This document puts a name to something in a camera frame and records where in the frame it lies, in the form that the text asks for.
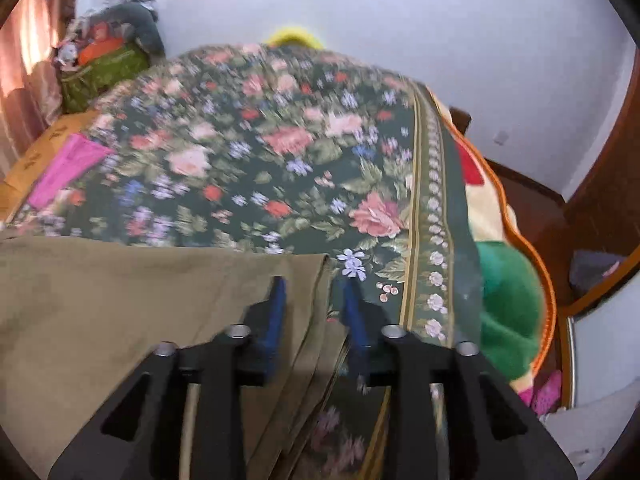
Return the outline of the olive green pants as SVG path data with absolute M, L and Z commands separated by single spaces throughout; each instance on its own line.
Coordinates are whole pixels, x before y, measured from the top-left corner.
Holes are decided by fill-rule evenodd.
M 344 341 L 322 255 L 131 247 L 75 237 L 1 244 L 1 426 L 38 478 L 159 342 L 200 344 L 285 279 L 276 376 L 242 395 L 247 474 L 270 476 L 320 402 Z

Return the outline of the grey plush toy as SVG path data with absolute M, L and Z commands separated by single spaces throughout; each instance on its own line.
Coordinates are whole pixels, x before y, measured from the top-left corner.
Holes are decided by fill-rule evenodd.
M 108 6 L 90 15 L 89 24 L 106 23 L 130 44 L 136 44 L 151 58 L 163 58 L 165 46 L 157 28 L 157 16 L 140 2 Z

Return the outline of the wooden bed post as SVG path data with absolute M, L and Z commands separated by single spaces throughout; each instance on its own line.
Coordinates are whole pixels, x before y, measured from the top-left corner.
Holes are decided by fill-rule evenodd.
M 449 114 L 451 116 L 451 122 L 462 134 L 462 136 L 465 136 L 466 132 L 469 129 L 469 125 L 471 125 L 472 122 L 471 115 L 465 110 L 454 106 L 449 107 Z

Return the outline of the green storage bag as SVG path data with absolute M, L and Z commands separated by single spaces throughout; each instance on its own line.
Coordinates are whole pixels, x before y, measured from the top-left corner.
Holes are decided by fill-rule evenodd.
M 137 76 L 150 67 L 150 60 L 137 46 L 126 44 L 118 50 L 95 58 L 70 72 L 58 72 L 65 114 L 82 113 L 90 104 L 116 84 Z

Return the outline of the colourful fleece blanket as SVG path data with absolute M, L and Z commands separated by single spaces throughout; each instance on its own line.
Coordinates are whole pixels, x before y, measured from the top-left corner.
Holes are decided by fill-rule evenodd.
M 556 298 L 549 272 L 518 228 L 500 179 L 454 125 L 449 108 L 425 90 L 454 140 L 472 240 L 480 256 L 480 348 L 525 403 L 552 346 Z

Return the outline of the wooden headboard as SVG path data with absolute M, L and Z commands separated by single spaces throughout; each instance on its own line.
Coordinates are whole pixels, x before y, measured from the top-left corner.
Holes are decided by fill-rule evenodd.
M 89 127 L 98 115 L 96 110 L 62 115 L 35 140 L 24 156 L 10 169 L 8 175 L 1 180 L 2 222 L 9 222 L 15 216 L 67 137 Z

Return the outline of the wall socket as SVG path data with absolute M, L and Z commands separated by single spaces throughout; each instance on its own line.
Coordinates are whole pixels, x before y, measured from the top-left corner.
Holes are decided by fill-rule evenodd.
M 506 144 L 506 141 L 509 140 L 509 133 L 500 130 L 495 136 L 494 136 L 494 142 L 495 144 L 498 145 L 504 145 Z

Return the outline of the folded pink cloth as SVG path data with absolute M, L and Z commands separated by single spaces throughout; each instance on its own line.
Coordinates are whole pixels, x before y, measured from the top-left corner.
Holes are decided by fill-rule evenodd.
M 111 154 L 111 148 L 72 133 L 37 180 L 26 203 L 37 210 L 48 206 L 58 191 Z

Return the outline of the yellow pillow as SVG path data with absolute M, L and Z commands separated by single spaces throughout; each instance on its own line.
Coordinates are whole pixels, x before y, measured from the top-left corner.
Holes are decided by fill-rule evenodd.
M 270 47 L 297 46 L 323 50 L 324 45 L 309 30 L 300 26 L 283 26 L 275 30 L 266 40 Z

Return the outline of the orange box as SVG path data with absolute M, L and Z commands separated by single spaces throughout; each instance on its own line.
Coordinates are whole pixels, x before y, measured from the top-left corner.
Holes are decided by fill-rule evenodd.
M 110 37 L 100 41 L 93 41 L 78 53 L 78 65 L 83 66 L 103 55 L 120 49 L 125 44 L 122 38 Z

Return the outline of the pink slipper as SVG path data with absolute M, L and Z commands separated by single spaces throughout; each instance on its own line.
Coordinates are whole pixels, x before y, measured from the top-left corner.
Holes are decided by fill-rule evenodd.
M 554 370 L 540 387 L 522 391 L 520 398 L 537 416 L 544 416 L 560 405 L 561 393 L 562 372 Z

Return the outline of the pink curtain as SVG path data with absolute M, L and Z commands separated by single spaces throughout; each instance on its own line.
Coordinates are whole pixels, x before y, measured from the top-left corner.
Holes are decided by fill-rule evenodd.
M 1 174 L 62 112 L 53 50 L 76 0 L 1 0 Z

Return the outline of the white appliance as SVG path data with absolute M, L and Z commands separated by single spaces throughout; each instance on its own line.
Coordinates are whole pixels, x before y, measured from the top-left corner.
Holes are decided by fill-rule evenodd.
M 562 448 L 577 478 L 587 479 L 612 450 L 638 403 L 638 392 L 620 391 L 577 408 L 542 415 L 540 421 Z

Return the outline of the brown wooden door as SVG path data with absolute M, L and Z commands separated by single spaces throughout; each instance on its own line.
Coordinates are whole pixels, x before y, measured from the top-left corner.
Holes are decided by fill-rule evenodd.
M 574 249 L 628 256 L 639 245 L 639 61 L 611 134 L 565 207 Z

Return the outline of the floral bedspread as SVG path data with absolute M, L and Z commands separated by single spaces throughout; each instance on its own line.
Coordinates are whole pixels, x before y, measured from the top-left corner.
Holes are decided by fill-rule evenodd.
M 266 479 L 381 477 L 390 390 L 348 367 L 343 286 L 429 344 L 480 336 L 483 280 L 454 140 L 426 88 L 332 52 L 202 47 L 94 102 L 114 154 L 1 235 L 322 255 L 344 330 L 329 385 Z

